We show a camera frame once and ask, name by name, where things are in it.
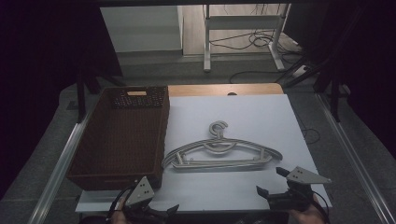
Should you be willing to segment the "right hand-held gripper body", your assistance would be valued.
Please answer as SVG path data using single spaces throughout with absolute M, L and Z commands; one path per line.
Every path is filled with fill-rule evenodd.
M 284 193 L 269 194 L 268 204 L 271 210 L 305 211 L 313 201 L 312 184 L 329 184 L 328 177 L 318 175 L 300 166 L 296 166 L 285 177 L 288 190 Z

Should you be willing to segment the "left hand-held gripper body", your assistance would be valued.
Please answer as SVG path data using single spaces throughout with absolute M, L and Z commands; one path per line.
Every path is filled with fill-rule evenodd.
M 169 215 L 149 207 L 154 197 L 148 179 L 144 176 L 126 196 L 122 212 L 134 224 L 165 224 Z

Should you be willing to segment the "brown wicker basket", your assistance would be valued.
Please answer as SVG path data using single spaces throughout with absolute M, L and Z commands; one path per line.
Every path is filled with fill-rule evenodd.
M 158 189 L 169 111 L 166 86 L 105 89 L 78 142 L 67 178 L 84 190 L 118 190 L 145 176 Z

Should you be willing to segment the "person's left hand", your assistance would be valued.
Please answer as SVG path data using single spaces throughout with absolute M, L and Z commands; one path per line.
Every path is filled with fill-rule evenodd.
M 127 224 L 127 219 L 122 211 L 115 211 L 111 217 L 111 224 Z

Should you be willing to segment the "person's right hand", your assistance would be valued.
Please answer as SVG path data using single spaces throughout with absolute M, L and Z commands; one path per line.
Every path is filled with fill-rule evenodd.
M 299 224 L 326 224 L 319 210 L 313 205 L 310 205 L 309 208 L 303 212 L 289 210 L 289 214 Z

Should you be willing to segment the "white sheet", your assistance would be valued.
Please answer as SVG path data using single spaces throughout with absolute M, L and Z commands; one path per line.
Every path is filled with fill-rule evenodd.
M 181 214 L 264 211 L 256 190 L 287 190 L 276 167 L 315 173 L 285 94 L 171 97 L 162 185 L 150 207 L 179 205 Z M 118 190 L 84 190 L 92 199 L 78 211 L 105 211 Z

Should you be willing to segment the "black stand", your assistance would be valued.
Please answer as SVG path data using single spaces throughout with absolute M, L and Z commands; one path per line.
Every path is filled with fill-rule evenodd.
M 84 55 L 79 64 L 77 73 L 77 92 L 78 92 L 78 120 L 77 123 L 81 123 L 87 114 L 86 103 L 85 103 L 85 88 L 88 88 L 92 94 L 99 94 L 101 87 L 97 80 L 97 76 L 103 78 L 107 82 L 118 86 L 126 87 L 126 84 L 115 79 L 111 75 L 105 74 L 104 72 L 88 66 L 88 57 Z
M 283 88 L 291 88 L 302 81 L 318 74 L 318 78 L 314 83 L 315 92 L 324 92 L 328 86 L 331 86 L 330 94 L 330 112 L 333 118 L 339 122 L 338 116 L 338 99 L 340 97 L 340 75 L 337 72 L 337 66 L 341 62 L 341 53 L 343 48 L 347 45 L 347 41 L 351 36 L 352 31 L 356 27 L 361 14 L 364 10 L 362 6 L 354 6 L 349 13 L 349 16 L 343 20 L 343 27 L 341 30 L 328 40 L 324 45 L 323 53 L 320 55 L 318 61 L 310 69 L 302 73 L 300 76 L 282 84 Z

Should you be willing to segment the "white power strip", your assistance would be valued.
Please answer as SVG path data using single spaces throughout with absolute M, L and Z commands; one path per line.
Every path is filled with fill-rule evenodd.
M 309 67 L 307 65 L 302 65 L 300 68 L 298 68 L 293 74 L 293 77 L 299 77 L 303 73 L 309 70 Z

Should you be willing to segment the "white cabinet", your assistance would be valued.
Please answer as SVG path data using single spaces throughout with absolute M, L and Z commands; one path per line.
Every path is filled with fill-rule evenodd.
M 182 50 L 177 6 L 101 7 L 116 52 Z

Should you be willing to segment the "metal rail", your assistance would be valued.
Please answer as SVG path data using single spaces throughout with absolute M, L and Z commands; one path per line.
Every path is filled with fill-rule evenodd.
M 88 118 L 75 124 L 70 133 L 64 149 L 60 155 L 59 160 L 49 177 L 46 187 L 41 193 L 38 202 L 35 205 L 32 215 L 27 224 L 44 224 L 44 221 L 50 211 L 50 208 L 55 200 L 57 192 L 64 181 L 67 169 L 77 149 L 78 140 L 83 134 L 88 123 Z
M 327 121 L 330 123 L 330 126 L 332 127 L 338 142 L 341 145 L 341 149 L 343 149 L 344 153 L 346 154 L 346 157 L 351 164 L 354 173 L 361 182 L 361 186 L 364 189 L 381 223 L 396 224 L 396 216 L 393 215 L 389 210 L 389 205 L 386 202 L 385 197 L 380 192 L 377 184 L 369 175 L 366 167 L 363 165 L 363 162 L 359 157 L 356 148 L 353 146 L 350 138 L 348 137 L 343 125 L 332 115 L 330 103 L 323 93 L 316 93 L 315 96 L 318 99 L 320 107 L 323 110 Z

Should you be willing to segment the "white desk frame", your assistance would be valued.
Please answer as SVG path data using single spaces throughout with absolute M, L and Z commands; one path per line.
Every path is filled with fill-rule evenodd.
M 283 31 L 284 23 L 289 10 L 289 4 L 281 4 L 280 11 L 276 15 L 254 16 L 211 16 L 210 5 L 205 5 L 205 50 L 204 71 L 211 70 L 211 52 L 209 35 L 211 30 L 256 30 L 270 29 L 274 31 L 273 40 L 269 42 L 268 49 L 275 62 L 278 71 L 285 71 L 285 66 L 277 50 L 277 44 Z

